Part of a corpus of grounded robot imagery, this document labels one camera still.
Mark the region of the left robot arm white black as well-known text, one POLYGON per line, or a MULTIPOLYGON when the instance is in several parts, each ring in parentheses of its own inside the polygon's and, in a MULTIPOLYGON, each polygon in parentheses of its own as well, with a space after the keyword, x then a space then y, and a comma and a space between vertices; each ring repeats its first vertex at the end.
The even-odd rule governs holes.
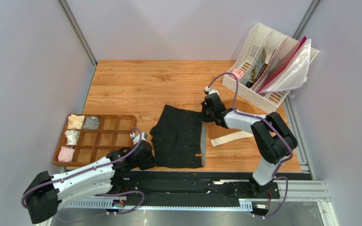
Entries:
POLYGON ((59 210, 91 196, 144 196, 138 186, 128 186, 124 178, 134 168, 146 170, 156 161, 147 134, 131 133, 133 147, 111 151, 81 168, 50 175, 39 173, 25 190, 21 204, 28 210, 33 224, 42 223, 59 210))

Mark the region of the black striped underwear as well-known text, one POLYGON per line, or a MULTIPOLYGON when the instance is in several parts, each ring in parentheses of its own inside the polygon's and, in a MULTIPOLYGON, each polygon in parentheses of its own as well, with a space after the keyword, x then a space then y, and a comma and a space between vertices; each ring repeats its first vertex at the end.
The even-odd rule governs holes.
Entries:
POLYGON ((165 105, 150 130, 159 167, 201 168, 201 113, 165 105))

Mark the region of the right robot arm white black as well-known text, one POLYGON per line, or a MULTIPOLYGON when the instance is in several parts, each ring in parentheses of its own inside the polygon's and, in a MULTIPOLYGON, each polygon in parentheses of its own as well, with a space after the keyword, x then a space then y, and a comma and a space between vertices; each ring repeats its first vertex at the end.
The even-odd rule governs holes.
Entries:
POLYGON ((265 193, 281 164, 292 158, 293 150, 298 146, 296 137, 276 112, 268 115, 245 113, 226 108, 215 89, 206 87, 205 94, 201 103, 204 122, 214 122, 217 126, 254 136, 261 159, 249 179, 248 189, 255 196, 265 193))

